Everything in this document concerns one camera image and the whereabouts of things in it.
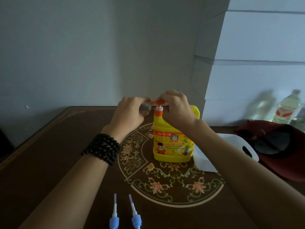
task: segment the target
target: orange pump head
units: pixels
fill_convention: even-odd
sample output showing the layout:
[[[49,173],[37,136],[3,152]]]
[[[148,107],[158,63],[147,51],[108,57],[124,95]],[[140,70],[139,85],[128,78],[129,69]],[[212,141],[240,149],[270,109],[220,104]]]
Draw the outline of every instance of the orange pump head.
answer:
[[[162,114],[163,114],[163,107],[161,105],[165,105],[166,102],[161,100],[161,99],[157,99],[157,100],[153,100],[150,102],[150,104],[156,104],[158,105],[158,107],[155,108],[155,112],[154,112],[154,115],[156,117],[161,117]]]

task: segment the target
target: yellow bottle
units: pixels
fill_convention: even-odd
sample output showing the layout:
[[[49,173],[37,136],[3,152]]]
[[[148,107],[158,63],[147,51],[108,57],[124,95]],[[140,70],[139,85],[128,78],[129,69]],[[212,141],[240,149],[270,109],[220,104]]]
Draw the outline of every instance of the yellow bottle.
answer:
[[[158,106],[154,112],[154,158],[162,162],[189,162],[193,154],[194,143],[179,130],[167,123],[163,117],[165,102],[153,101]],[[199,119],[200,113],[196,106],[190,105]]]

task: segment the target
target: brown tabletop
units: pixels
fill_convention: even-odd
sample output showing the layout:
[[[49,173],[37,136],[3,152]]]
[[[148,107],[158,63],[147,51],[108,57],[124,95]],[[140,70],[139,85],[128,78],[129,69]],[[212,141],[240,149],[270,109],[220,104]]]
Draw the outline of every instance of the brown tabletop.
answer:
[[[18,228],[108,124],[114,107],[70,107],[0,164],[0,224]],[[85,228],[108,228],[117,193],[119,228],[132,227],[128,195],[143,228],[256,228],[220,174],[153,158],[153,112],[121,143]],[[233,133],[232,127],[212,127]],[[304,194],[304,185],[294,184]]]

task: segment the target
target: yellow bottle handle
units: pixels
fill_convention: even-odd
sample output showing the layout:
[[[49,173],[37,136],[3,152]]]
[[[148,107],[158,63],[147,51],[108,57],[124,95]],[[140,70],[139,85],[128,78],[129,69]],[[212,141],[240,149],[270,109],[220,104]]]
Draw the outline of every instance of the yellow bottle handle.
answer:
[[[197,118],[199,119],[199,117],[200,117],[199,109],[195,105],[190,105],[190,107],[193,110],[193,112],[195,113],[195,115],[197,116]]]

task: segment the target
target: beaded bracelet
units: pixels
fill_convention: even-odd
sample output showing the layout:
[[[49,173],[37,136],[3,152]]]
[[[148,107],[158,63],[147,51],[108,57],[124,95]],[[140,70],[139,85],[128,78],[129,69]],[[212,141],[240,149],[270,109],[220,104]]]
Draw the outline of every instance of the beaded bracelet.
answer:
[[[113,165],[116,155],[119,153],[120,144],[107,134],[101,133],[94,137],[92,142],[82,151],[81,155],[93,154]]]

